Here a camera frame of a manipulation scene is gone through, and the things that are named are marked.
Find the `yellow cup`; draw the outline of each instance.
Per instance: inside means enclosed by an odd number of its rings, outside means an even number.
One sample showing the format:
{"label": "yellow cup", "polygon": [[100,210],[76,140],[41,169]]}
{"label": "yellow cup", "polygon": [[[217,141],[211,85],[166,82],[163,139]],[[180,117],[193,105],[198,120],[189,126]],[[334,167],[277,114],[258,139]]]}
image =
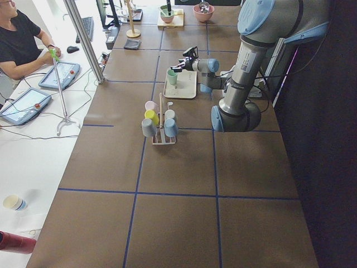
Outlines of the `yellow cup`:
{"label": "yellow cup", "polygon": [[147,110],[144,116],[145,118],[151,119],[155,126],[157,126],[160,123],[160,120],[158,119],[158,115],[154,110]]}

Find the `man's hand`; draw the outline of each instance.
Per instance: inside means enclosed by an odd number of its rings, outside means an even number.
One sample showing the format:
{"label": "man's hand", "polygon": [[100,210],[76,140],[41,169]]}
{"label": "man's hand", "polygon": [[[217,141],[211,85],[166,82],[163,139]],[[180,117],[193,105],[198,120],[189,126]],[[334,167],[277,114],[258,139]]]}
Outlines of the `man's hand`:
{"label": "man's hand", "polygon": [[47,51],[40,59],[43,62],[43,64],[51,64],[52,65],[54,63],[52,55],[49,51]]}
{"label": "man's hand", "polygon": [[57,57],[60,57],[61,54],[62,54],[61,49],[60,49],[59,47],[57,47],[57,46],[52,46],[52,45],[50,45],[50,46],[48,46],[48,49],[49,49],[49,50],[50,50],[50,49],[56,49],[56,55],[57,55]]}

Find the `black wall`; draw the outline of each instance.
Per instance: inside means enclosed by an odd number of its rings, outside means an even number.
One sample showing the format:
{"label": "black wall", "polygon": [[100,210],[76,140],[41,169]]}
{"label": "black wall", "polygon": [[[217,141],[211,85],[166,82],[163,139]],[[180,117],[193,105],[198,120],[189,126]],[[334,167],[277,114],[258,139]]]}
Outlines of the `black wall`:
{"label": "black wall", "polygon": [[[336,1],[319,53],[288,76],[276,105],[320,268],[357,267],[356,33],[357,1]],[[319,44],[301,45],[292,71]]]}

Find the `man's arm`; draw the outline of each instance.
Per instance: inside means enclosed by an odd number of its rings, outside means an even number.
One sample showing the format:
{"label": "man's arm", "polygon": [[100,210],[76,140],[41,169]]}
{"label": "man's arm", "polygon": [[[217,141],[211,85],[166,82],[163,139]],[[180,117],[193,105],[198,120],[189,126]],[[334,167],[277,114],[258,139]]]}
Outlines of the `man's arm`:
{"label": "man's arm", "polygon": [[[61,56],[61,50],[53,45],[53,40],[49,34],[44,30],[41,30],[40,33],[36,36],[41,39],[42,43],[48,48],[55,48],[56,55]],[[29,75],[43,66],[43,64],[53,64],[53,59],[50,52],[46,52],[42,57],[27,63],[17,66],[14,61],[5,61],[0,63],[0,69],[2,69],[6,75],[14,80],[20,80],[26,75]]]}
{"label": "man's arm", "polygon": [[43,64],[53,64],[53,59],[50,52],[46,52],[42,57],[27,63],[17,66],[14,61],[5,61],[0,63],[0,68],[5,72],[5,74],[14,79],[20,80],[26,75],[29,75],[39,69]]}
{"label": "man's arm", "polygon": [[55,48],[56,49],[56,55],[59,57],[61,56],[61,50],[59,47],[54,45],[54,41],[52,40],[52,37],[45,32],[44,30],[41,29],[40,33],[36,35],[38,39],[41,39],[42,43],[48,48]]}

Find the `bowl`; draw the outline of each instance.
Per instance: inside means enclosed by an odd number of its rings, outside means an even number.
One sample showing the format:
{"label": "bowl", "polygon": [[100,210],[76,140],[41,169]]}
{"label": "bowl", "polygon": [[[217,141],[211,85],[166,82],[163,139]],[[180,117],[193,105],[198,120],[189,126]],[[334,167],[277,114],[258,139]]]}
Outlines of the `bowl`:
{"label": "bowl", "polygon": [[209,5],[208,12],[207,13],[202,13],[201,10],[200,10],[199,5],[197,4],[197,5],[195,5],[193,7],[193,10],[194,10],[195,17],[197,18],[198,21],[206,22],[212,17],[213,12],[214,12],[214,7]]}
{"label": "bowl", "polygon": [[167,8],[161,9],[162,12],[160,12],[160,17],[165,23],[171,23],[173,21],[173,17],[175,16],[173,11],[171,11],[171,15],[168,15],[168,10]]}

